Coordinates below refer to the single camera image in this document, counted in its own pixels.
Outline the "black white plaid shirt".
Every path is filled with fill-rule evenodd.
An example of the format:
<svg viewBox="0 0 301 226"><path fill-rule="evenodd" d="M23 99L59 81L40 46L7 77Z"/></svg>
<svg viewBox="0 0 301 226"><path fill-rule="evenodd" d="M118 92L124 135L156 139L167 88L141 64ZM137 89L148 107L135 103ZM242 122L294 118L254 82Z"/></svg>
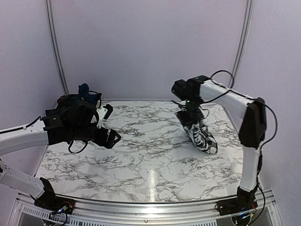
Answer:
<svg viewBox="0 0 301 226"><path fill-rule="evenodd" d="M196 123L183 126L183 129L190 141L199 151L207 154L218 153L218 145L215 138L201 120Z"/></svg>

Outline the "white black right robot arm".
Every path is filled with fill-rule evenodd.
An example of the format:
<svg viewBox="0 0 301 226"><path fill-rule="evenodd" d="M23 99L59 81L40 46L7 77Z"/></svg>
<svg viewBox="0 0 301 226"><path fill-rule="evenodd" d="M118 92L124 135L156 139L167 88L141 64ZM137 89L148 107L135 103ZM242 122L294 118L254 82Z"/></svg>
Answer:
<svg viewBox="0 0 301 226"><path fill-rule="evenodd" d="M194 146L204 153L216 154L218 146L203 123L202 104L216 103L242 119L238 138L243 147L243 171L237 197L218 202L218 209L245 211L255 206L262 164L260 143L267 129L264 100L247 97L203 75L187 81L177 80L171 91L180 99L177 118Z"/></svg>

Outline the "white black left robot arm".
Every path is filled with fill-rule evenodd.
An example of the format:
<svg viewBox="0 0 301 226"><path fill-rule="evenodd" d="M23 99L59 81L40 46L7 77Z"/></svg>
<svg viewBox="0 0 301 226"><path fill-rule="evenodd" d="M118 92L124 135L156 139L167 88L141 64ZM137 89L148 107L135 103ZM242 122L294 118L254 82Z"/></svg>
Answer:
<svg viewBox="0 0 301 226"><path fill-rule="evenodd" d="M45 117L38 117L33 122L0 132L0 154L18 152L35 147L49 147L67 143L71 148L74 141L85 146L93 142L100 147L113 148L121 136L113 129L102 126L103 120L109 118L113 108L107 104L99 108L80 101L65 113L59 109L47 111ZM69 208L73 200L60 198L45 178L36 178L0 162L0 183L18 191L29 194L35 205L54 210L64 204Z"/></svg>

